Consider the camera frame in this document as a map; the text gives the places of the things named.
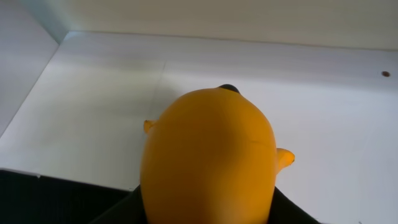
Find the hole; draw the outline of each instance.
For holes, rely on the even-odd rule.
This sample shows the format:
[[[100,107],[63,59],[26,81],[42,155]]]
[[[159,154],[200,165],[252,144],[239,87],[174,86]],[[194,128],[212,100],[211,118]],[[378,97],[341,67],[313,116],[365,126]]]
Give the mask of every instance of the hole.
[[[381,75],[383,75],[384,77],[390,77],[390,73],[389,73],[389,72],[386,72],[386,71],[383,71],[383,72],[381,73]]]

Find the black nose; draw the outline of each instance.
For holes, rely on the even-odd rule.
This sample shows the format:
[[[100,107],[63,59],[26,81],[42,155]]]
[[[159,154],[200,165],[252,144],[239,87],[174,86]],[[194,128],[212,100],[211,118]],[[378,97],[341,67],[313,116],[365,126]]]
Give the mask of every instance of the black nose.
[[[221,86],[219,86],[219,87],[220,87],[220,88],[224,88],[224,89],[226,89],[226,90],[234,91],[235,93],[241,94],[241,93],[239,92],[239,90],[238,90],[235,86],[232,86],[231,84],[224,84],[224,85],[221,85]]]

